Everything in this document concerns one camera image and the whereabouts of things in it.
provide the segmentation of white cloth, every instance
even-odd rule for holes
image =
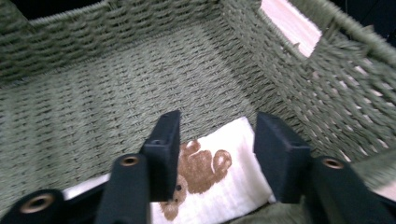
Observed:
[[[396,202],[396,181],[392,181],[388,183],[386,186],[383,186],[379,189],[375,189],[374,192]]]
[[[288,0],[262,0],[261,9],[299,51],[309,57],[319,42],[321,31]]]
[[[180,148],[177,190],[170,203],[152,203],[157,223],[220,223],[267,203],[272,191],[253,153],[246,118]]]

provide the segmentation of brown teddy bear print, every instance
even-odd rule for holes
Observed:
[[[200,148],[201,145],[197,140],[180,146],[174,199],[171,202],[160,203],[168,220],[177,217],[178,207],[186,199],[187,191],[191,194],[204,193],[214,184],[219,183],[233,164],[231,155],[226,150],[218,150],[212,158],[209,150],[199,150]]]

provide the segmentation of basket floor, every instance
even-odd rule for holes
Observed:
[[[181,110],[186,141],[275,110],[275,89],[249,57],[216,18],[0,90],[0,214],[33,190],[108,172],[162,113]]]

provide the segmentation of metal grommet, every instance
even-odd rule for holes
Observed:
[[[23,204],[21,212],[24,214],[30,214],[42,211],[49,207],[53,201],[55,201],[55,199],[53,195],[49,193],[35,196],[33,199]]]
[[[343,169],[344,168],[344,164],[337,160],[324,159],[324,160],[322,160],[322,162],[325,166],[328,166],[333,169]]]
[[[125,157],[121,161],[121,165],[123,166],[133,166],[136,165],[139,162],[139,159],[137,157]]]

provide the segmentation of green wicker basket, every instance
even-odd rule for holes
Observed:
[[[395,180],[395,49],[325,0],[291,2],[323,33],[309,58],[258,1],[104,0],[28,21],[0,0],[0,215],[108,172],[174,109],[182,141],[264,111],[370,188]],[[301,215],[275,204],[235,222]]]

